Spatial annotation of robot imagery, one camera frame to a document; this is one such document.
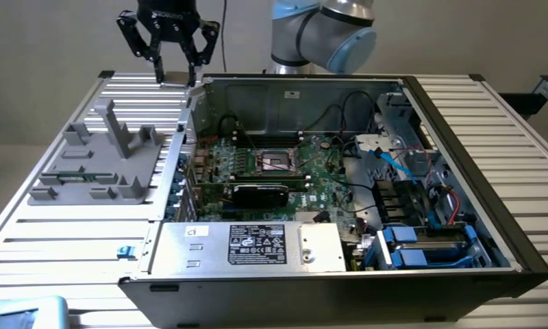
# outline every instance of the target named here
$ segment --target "blue latch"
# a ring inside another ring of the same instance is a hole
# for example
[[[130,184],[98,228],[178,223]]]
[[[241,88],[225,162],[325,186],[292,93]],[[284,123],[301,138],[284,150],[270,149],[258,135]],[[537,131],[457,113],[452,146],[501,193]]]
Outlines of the blue latch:
[[[130,245],[123,245],[117,248],[117,258],[135,258],[135,247]]]

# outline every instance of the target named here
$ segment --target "cable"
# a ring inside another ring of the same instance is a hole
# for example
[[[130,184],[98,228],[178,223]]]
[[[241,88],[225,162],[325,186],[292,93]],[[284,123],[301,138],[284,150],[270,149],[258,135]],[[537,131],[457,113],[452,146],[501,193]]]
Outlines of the cable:
[[[426,172],[426,182],[425,182],[425,186],[430,185],[430,173],[432,173],[432,161],[430,161],[430,156],[428,155],[426,149],[417,146],[417,145],[410,145],[408,146],[405,149],[402,149],[392,158],[392,160],[394,160],[404,152],[416,149],[418,151],[424,152],[425,158],[426,158],[426,163],[428,163],[428,172]]]
[[[344,143],[344,146],[341,147],[342,150],[345,150],[344,147],[345,147],[348,144],[354,144],[354,141],[349,141],[349,142]],[[330,151],[329,157],[326,158],[325,167],[328,167],[326,165],[328,165],[328,163],[329,163],[330,156],[332,156],[334,150],[336,150],[336,149],[333,149],[333,150]],[[341,185],[344,185],[344,186],[365,188],[370,193],[373,193],[373,190],[372,190],[370,187],[368,187],[368,186],[365,186],[365,185],[361,185],[361,184],[353,184],[353,183],[342,182],[342,181],[340,181],[340,180],[337,180],[334,177],[332,177],[332,174],[330,174],[328,171],[326,171],[326,174],[329,175],[329,178],[330,178],[330,180],[332,180],[334,183],[341,184]],[[374,208],[374,207],[376,207],[376,205],[373,204],[373,205],[370,205],[370,206],[368,206],[368,207],[364,207],[362,209],[358,209],[358,210],[346,210],[346,209],[342,207],[342,202],[344,202],[346,196],[348,196],[348,194],[345,194],[345,195],[341,197],[341,200],[338,201],[338,204],[337,204],[337,205],[338,205],[338,208],[340,208],[344,212],[346,212],[346,213],[349,213],[349,214],[354,214],[354,213],[357,213],[357,212],[360,212],[360,211],[364,211],[364,210],[366,210],[366,209],[369,209],[369,208]]]
[[[460,200],[458,200],[458,195],[454,193],[453,190],[449,190],[448,193],[453,196],[454,198],[454,210],[453,213],[450,214],[450,218],[448,219],[448,225],[454,224],[454,217],[457,217],[458,209],[460,209]]]
[[[233,113],[221,115],[221,118],[218,118],[218,123],[217,123],[217,136],[218,137],[222,137],[221,126],[226,118],[231,118],[233,120],[235,120],[235,122],[238,122],[237,116]]]
[[[372,106],[370,106],[370,108],[372,108],[372,111],[370,111],[370,113],[369,113],[369,117],[372,118],[372,123],[374,123],[374,121],[373,121],[373,118],[376,117],[376,108],[374,108],[374,106],[373,106],[373,99],[372,99],[372,97],[369,96],[369,94],[368,93],[365,93],[362,90],[356,90],[356,91],[353,91],[352,93],[349,93],[348,95],[346,95],[346,97],[345,97],[345,99],[344,99],[344,105],[342,105],[342,124],[344,124],[344,129],[346,129],[346,121],[345,121],[345,109],[346,109],[346,102],[349,101],[349,98],[353,96],[353,95],[356,95],[356,94],[361,94],[361,95],[364,95],[366,98],[368,98],[368,100],[369,100],[369,103],[372,104]]]
[[[222,71],[227,72],[227,65],[225,63],[225,41],[223,41],[223,34],[225,34],[225,18],[227,15],[227,0],[222,0],[222,13],[221,13],[221,60],[222,60]]]
[[[361,211],[364,211],[364,210],[366,210],[366,209],[369,209],[369,208],[374,208],[374,207],[377,207],[374,204],[372,204],[370,206],[368,206],[368,207],[364,207],[364,208],[361,208],[361,209],[357,209],[357,210],[346,210],[344,207],[342,207],[342,204],[344,204],[344,200],[345,200],[345,197],[349,195],[349,193],[346,193],[342,197],[341,197],[341,199],[338,200],[338,209],[341,209],[344,212],[346,212],[348,214],[356,214],[357,212],[361,212]]]
[[[332,108],[337,108],[337,109],[338,109],[338,112],[342,114],[342,109],[341,109],[341,107],[340,107],[337,104],[330,104],[329,106],[326,106],[326,108],[325,108],[322,114],[320,115],[318,119],[316,119],[314,122],[310,123],[310,125],[309,125],[306,128],[302,129],[302,131],[308,132],[308,131],[317,125],[318,121],[322,120],[322,118],[325,117],[326,113],[329,113],[329,110],[330,110]]]

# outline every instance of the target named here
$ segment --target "power supply label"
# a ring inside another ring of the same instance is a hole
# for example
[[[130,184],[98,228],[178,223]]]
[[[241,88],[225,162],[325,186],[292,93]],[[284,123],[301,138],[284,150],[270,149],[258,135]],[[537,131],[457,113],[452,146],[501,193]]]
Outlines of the power supply label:
[[[284,225],[229,226],[231,265],[285,264]]]

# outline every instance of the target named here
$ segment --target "workbench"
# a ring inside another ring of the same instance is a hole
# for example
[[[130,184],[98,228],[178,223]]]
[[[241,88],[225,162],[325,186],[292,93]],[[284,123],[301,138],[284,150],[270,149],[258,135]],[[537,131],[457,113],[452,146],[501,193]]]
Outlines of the workbench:
[[[548,263],[546,142],[478,77],[416,78]],[[149,237],[158,233],[159,222],[150,217],[165,206],[158,182],[169,135],[187,111],[186,90],[159,89],[150,74],[101,75],[69,119],[82,119],[90,132],[105,131],[91,108],[98,97],[114,100],[117,120],[131,131],[153,124],[166,135],[146,201],[133,206],[27,205],[35,176],[62,146],[59,134],[0,215],[0,301],[61,295],[73,328],[151,328],[115,284],[125,273],[141,271]],[[121,245],[137,246],[134,259],[117,259]],[[490,301],[454,324],[369,328],[548,328],[548,281],[517,299]]]

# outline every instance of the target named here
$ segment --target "black cable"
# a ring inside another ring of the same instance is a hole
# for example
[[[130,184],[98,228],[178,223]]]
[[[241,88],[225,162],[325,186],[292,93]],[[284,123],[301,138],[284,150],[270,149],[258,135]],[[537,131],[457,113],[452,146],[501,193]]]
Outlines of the black cable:
[[[223,41],[223,34],[225,34],[225,18],[227,15],[227,0],[222,0],[222,13],[221,13],[221,61],[222,61],[222,71],[227,72],[227,65],[225,63],[225,41]]]
[[[218,136],[218,137],[222,137],[222,134],[221,134],[221,126],[222,126],[222,121],[225,121],[226,118],[231,118],[233,120],[235,120],[235,122],[238,121],[238,120],[237,120],[237,116],[235,116],[234,114],[223,114],[223,115],[221,115],[221,118],[218,118],[218,123],[217,123],[217,136]]]
[[[325,117],[326,113],[329,113],[329,110],[332,108],[337,108],[338,112],[342,114],[341,107],[337,104],[330,104],[329,106],[326,106],[326,108],[325,108],[322,114],[320,115],[318,119],[316,119],[314,122],[310,123],[310,125],[306,128],[302,129],[302,131],[308,132],[317,125],[318,121],[322,120],[322,118]]]
[[[373,125],[374,125],[374,123],[376,123],[376,120],[373,119],[374,117],[376,117],[376,107],[373,106],[374,105],[374,103],[373,103],[373,98],[369,96],[369,94],[368,93],[365,93],[362,90],[356,90],[356,91],[353,91],[352,93],[349,93],[348,95],[346,95],[346,97],[345,97],[345,100],[344,100],[344,105],[342,105],[342,116],[345,115],[345,110],[346,110],[346,102],[349,101],[349,98],[353,96],[353,95],[356,95],[356,94],[361,94],[361,95],[364,95],[366,98],[368,98],[368,100],[369,100],[369,103],[370,103],[370,113],[369,113],[369,117],[370,117],[370,123],[372,123],[372,132],[373,132]]]
[[[356,143],[356,141],[349,141],[349,142],[344,143],[344,145],[342,145],[342,147],[341,147],[341,151],[344,152],[345,147],[346,147],[348,145],[350,145],[350,144],[354,144],[354,143]],[[328,167],[328,163],[329,163],[329,160],[330,160],[330,157],[332,157],[332,154],[333,154],[334,150],[336,150],[336,149],[333,149],[333,150],[330,151],[329,157],[326,158],[325,167]],[[361,184],[353,184],[353,183],[342,182],[342,181],[340,181],[340,180],[337,180],[334,177],[332,177],[332,174],[330,174],[329,172],[326,172],[326,173],[328,173],[329,178],[332,179],[332,181],[333,181],[334,183],[341,184],[341,185],[344,185],[344,186],[352,186],[352,187],[365,188],[370,193],[373,193],[373,190],[372,190],[370,187],[368,187],[368,186],[365,186],[365,185],[361,185]],[[342,207],[342,202],[344,202],[344,200],[345,200],[345,196],[346,196],[346,195],[344,195],[342,198],[341,198],[341,200],[338,201],[338,208],[340,208],[344,212],[346,212],[346,213],[349,213],[349,214],[354,214],[354,213],[357,213],[357,212],[360,212],[360,211],[364,211],[364,210],[366,210],[366,209],[369,209],[369,208],[374,208],[374,207],[376,207],[376,205],[373,204],[373,205],[370,205],[370,206],[368,206],[368,207],[365,207],[365,208],[362,208],[362,209],[346,210],[346,209]]]
[[[338,200],[338,209],[341,209],[341,210],[342,210],[344,212],[346,212],[348,214],[356,214],[356,213],[360,212],[360,211],[364,211],[364,210],[366,210],[366,209],[370,209],[370,208],[374,208],[374,207],[376,207],[376,205],[373,204],[373,205],[370,205],[370,206],[368,206],[368,207],[365,207],[365,208],[357,209],[357,210],[346,210],[346,209],[342,207],[342,203],[344,203],[345,197],[346,197],[346,194],[344,195],[344,197],[341,198],[341,200]]]

